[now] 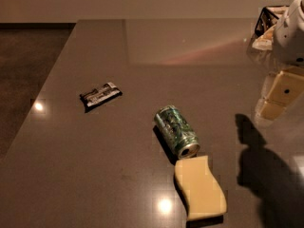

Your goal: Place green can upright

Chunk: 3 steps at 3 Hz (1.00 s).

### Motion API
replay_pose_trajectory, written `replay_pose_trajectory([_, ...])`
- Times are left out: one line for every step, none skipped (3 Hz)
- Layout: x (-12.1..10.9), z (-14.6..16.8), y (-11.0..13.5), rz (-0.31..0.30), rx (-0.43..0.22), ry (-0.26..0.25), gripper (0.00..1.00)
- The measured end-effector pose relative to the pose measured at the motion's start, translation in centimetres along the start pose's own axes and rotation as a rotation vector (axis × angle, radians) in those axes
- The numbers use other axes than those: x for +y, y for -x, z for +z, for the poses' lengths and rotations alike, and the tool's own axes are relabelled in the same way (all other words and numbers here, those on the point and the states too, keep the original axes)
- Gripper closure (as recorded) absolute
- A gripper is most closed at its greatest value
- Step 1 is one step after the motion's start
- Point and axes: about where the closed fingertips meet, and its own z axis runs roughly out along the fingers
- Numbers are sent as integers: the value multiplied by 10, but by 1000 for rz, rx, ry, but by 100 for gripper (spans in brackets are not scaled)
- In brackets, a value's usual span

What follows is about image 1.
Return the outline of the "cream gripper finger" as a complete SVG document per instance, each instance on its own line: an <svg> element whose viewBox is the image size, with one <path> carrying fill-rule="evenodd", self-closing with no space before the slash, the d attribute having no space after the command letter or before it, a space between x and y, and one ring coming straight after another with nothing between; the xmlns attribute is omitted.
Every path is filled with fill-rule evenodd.
<svg viewBox="0 0 304 228"><path fill-rule="evenodd" d="M265 78L258 117L273 121L304 92L304 68L287 67Z"/></svg>

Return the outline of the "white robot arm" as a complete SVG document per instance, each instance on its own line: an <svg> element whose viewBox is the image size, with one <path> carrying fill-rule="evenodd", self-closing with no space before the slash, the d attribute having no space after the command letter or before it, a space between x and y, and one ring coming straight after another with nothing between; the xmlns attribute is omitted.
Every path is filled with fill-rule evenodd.
<svg viewBox="0 0 304 228"><path fill-rule="evenodd" d="M270 73L256 106L259 118L273 121L304 92L304 0L265 7L252 47L270 51L279 72Z"/></svg>

